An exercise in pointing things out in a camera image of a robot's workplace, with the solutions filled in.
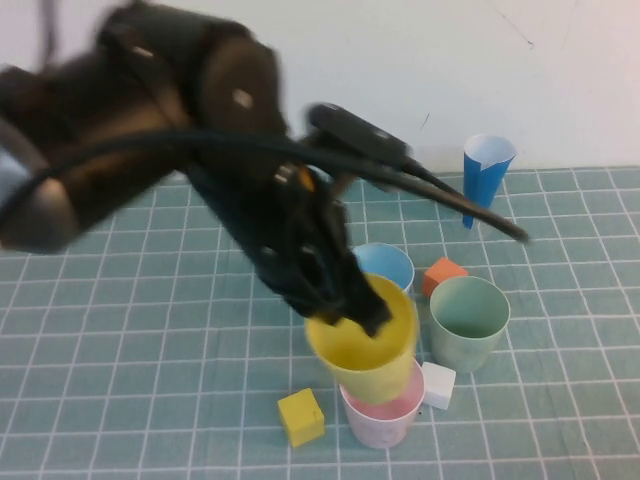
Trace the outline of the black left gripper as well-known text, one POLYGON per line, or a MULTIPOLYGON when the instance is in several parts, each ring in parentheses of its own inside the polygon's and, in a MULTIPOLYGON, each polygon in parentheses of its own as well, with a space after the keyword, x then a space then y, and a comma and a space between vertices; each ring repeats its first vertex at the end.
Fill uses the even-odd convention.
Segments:
POLYGON ((194 165, 187 176, 259 279, 300 316, 327 325, 347 318, 368 337, 390 320, 347 249, 344 205, 315 172, 292 163, 268 174, 194 165))

